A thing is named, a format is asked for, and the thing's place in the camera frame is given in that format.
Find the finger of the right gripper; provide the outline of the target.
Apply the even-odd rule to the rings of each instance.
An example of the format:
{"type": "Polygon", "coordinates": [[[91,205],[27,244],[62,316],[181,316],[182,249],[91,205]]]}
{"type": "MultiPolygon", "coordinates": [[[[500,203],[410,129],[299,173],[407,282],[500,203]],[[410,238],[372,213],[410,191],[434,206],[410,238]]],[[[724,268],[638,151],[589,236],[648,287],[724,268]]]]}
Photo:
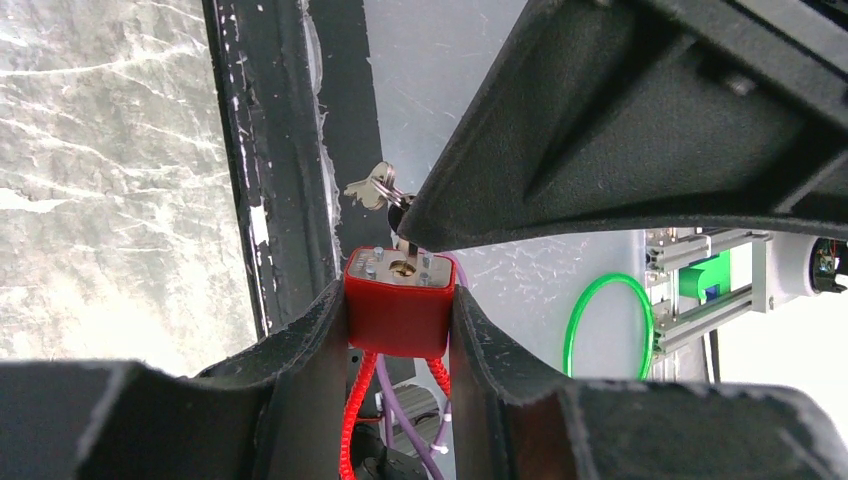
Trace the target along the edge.
{"type": "Polygon", "coordinates": [[[398,232],[697,226],[846,237],[845,2],[528,2],[398,232]]]}

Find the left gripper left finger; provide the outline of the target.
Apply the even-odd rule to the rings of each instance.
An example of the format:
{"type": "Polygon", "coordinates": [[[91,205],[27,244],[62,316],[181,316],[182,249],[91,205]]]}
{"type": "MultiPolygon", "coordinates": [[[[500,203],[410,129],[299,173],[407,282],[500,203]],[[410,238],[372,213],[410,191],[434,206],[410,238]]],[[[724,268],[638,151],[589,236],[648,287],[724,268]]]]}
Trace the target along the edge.
{"type": "Polygon", "coordinates": [[[283,330],[174,377],[138,361],[5,361],[5,479],[334,479],[348,347],[331,283],[283,330]]]}

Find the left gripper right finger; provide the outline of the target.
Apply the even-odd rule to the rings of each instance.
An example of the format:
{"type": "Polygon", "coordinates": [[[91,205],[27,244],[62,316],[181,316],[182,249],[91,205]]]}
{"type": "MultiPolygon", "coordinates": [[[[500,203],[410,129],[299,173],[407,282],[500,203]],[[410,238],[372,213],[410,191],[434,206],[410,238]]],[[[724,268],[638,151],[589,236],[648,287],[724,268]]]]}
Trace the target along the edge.
{"type": "Polygon", "coordinates": [[[450,339],[461,479],[843,479],[847,450],[806,394],[749,384],[576,380],[466,288],[450,339]]]}

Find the red cable lock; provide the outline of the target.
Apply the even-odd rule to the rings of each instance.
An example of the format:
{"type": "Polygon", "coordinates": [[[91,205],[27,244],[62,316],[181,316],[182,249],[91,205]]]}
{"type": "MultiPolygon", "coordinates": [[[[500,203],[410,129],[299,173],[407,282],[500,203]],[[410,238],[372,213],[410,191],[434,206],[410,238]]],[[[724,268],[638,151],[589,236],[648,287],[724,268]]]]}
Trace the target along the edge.
{"type": "Polygon", "coordinates": [[[457,277],[457,263],[445,255],[413,260],[396,249],[362,247],[349,259],[343,275],[348,342],[362,351],[362,357],[343,414],[342,479],[355,477],[354,425],[381,355],[425,360],[436,384],[451,397],[450,375],[442,358],[457,277]]]}

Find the silver key bunch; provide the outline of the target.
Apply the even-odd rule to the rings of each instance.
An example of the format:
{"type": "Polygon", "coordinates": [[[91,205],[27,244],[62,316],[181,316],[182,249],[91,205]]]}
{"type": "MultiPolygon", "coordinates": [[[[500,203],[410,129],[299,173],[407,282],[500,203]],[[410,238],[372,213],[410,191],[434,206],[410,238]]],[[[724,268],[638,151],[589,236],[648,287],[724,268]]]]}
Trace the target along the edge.
{"type": "Polygon", "coordinates": [[[418,248],[397,233],[400,220],[410,209],[414,196],[395,186],[394,167],[379,162],[363,179],[349,183],[343,194],[359,202],[364,208],[378,211],[387,209],[388,224],[395,240],[395,247],[387,249],[377,245],[366,245],[356,249],[357,253],[368,251],[368,258],[360,266],[361,273],[369,280],[388,280],[390,283],[409,283],[417,270],[418,248]]]}

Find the green plastic block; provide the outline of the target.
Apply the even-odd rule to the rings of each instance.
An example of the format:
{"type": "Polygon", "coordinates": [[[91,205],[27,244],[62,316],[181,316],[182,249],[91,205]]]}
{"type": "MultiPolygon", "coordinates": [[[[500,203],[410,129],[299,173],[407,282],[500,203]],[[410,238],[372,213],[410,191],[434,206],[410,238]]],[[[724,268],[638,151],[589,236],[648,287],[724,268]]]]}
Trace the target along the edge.
{"type": "Polygon", "coordinates": [[[678,293],[701,303],[731,292],[731,256],[721,252],[679,270],[678,293]]]}

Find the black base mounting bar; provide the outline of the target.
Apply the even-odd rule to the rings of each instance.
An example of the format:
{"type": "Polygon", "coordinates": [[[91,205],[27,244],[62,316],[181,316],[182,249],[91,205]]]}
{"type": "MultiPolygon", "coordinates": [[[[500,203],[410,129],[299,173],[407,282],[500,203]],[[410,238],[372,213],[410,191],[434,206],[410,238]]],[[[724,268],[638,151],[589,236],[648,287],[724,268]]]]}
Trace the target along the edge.
{"type": "Polygon", "coordinates": [[[386,214],[344,195],[382,160],[361,1],[204,3],[256,332],[295,320],[386,214]]]}

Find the aluminium frame rail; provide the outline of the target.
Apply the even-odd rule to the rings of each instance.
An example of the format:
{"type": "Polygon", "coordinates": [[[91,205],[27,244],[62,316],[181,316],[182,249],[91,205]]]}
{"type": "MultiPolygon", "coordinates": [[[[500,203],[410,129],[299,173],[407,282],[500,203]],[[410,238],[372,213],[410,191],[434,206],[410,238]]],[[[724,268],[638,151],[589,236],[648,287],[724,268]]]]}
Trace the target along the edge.
{"type": "Polygon", "coordinates": [[[721,380],[719,328],[749,312],[753,299],[749,283],[733,285],[732,251],[771,238],[744,229],[644,232],[644,280],[655,318],[650,380],[721,380]]]}

